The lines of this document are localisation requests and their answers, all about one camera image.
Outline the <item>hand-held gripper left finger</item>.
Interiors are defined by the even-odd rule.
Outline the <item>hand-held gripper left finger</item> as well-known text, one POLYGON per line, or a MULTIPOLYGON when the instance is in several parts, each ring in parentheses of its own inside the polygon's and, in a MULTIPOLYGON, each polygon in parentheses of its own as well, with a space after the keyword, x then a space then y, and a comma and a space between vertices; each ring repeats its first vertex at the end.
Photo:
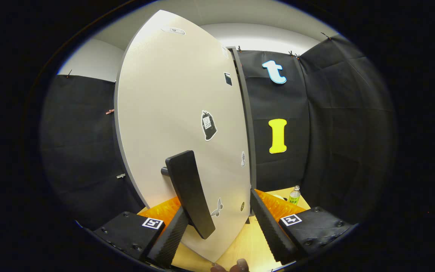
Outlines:
POLYGON ((170 269, 187 226, 186 212, 174 197, 139 215, 121 212, 93 236, 130 260, 170 269))

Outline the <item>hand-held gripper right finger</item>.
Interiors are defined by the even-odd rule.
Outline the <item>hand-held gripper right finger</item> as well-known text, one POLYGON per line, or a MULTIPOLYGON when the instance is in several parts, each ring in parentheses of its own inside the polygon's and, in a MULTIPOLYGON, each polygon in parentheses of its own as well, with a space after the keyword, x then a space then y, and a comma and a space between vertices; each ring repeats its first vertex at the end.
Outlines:
POLYGON ((252 189, 250 207, 277 262, 316 258, 349 235, 354 225, 321 207, 304 209, 252 189))

